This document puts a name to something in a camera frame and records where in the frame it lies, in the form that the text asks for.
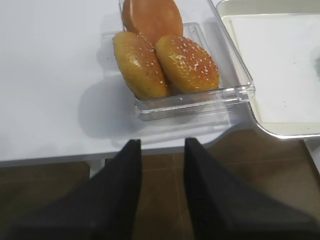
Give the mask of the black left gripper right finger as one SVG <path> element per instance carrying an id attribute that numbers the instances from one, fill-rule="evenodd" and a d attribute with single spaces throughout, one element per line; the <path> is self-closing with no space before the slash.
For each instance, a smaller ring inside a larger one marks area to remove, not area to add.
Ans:
<path id="1" fill-rule="evenodd" d="M 318 240 L 311 215 L 254 189 L 196 138 L 184 146 L 184 189 L 196 240 Z"/>

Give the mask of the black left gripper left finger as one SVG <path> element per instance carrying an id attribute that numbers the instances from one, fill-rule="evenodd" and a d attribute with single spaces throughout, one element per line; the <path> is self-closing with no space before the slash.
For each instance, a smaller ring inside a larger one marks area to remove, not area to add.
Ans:
<path id="1" fill-rule="evenodd" d="M 9 240 L 130 240 L 142 185 L 141 141 L 76 190 L 18 219 Z"/>

